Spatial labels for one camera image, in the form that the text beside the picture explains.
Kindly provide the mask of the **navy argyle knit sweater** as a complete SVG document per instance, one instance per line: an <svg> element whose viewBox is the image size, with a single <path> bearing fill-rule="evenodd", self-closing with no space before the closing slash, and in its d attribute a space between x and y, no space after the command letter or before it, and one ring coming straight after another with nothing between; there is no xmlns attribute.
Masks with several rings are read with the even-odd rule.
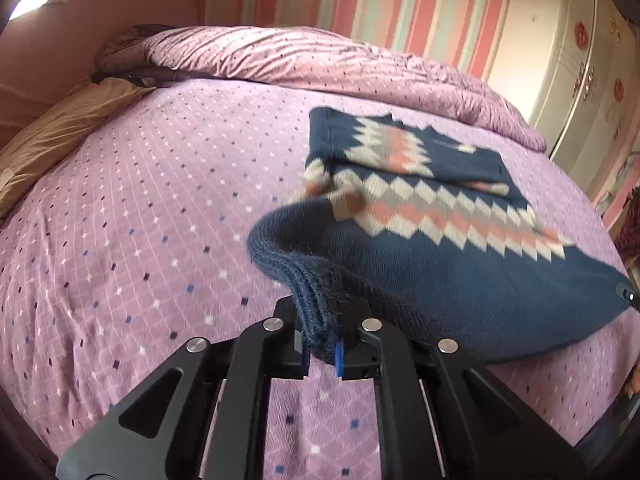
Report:
<svg viewBox="0 0 640 480"><path fill-rule="evenodd" d="M292 292L332 361L338 305L363 299L410 338L485 363L574 344L631 308L631 282L541 224L500 155L392 116L309 115L304 187L250 231L250 260Z"/></svg>

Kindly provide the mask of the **purple diamond-pattern bedsheet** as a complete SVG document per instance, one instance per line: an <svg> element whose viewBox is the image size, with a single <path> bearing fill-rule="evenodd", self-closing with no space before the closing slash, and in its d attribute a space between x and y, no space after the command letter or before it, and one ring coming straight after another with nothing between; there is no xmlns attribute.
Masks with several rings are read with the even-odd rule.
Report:
<svg viewBox="0 0 640 480"><path fill-rule="evenodd" d="M590 201L543 154L398 106L241 81L158 89L48 172L1 226L1 385L54 455L187 339L225 340L285 295L247 259L254 223L285 204L308 115L392 115L501 155L537 217L620 264Z"/></svg>

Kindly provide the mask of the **white wardrobe with decals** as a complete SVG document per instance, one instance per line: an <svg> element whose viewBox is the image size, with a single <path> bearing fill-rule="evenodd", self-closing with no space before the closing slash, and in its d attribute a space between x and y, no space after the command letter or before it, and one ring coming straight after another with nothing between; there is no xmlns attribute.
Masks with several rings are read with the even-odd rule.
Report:
<svg viewBox="0 0 640 480"><path fill-rule="evenodd" d="M596 197L629 133L639 47L613 0L508 0L488 84Z"/></svg>

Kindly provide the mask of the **tan brown pillow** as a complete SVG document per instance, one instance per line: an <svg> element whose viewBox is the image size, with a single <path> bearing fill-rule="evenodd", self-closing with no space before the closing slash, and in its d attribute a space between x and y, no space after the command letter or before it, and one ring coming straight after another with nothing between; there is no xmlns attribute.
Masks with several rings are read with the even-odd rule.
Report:
<svg viewBox="0 0 640 480"><path fill-rule="evenodd" d="M17 133L1 151L2 216L90 133L153 90L114 77L88 82Z"/></svg>

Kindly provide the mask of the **dark brown blanket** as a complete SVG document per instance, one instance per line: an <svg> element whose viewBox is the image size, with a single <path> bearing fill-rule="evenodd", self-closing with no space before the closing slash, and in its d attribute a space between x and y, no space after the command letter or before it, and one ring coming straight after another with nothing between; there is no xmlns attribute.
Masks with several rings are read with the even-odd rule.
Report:
<svg viewBox="0 0 640 480"><path fill-rule="evenodd" d="M163 88L175 82L207 78L207 75L172 70L148 60L151 40L156 36L164 39L177 30L181 30L181 27L140 24L113 36L94 57L94 72L90 80L98 84L107 77L115 77L125 79L140 88Z"/></svg>

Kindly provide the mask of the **pink padded headboard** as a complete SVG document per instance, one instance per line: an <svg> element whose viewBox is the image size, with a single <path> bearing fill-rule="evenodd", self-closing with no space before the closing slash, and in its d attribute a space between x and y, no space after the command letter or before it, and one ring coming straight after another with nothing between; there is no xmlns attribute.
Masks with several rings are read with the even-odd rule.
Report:
<svg viewBox="0 0 640 480"><path fill-rule="evenodd" d="M9 21L1 33L1 144L87 80L106 40L139 24L197 22L195 0L68 0Z"/></svg>

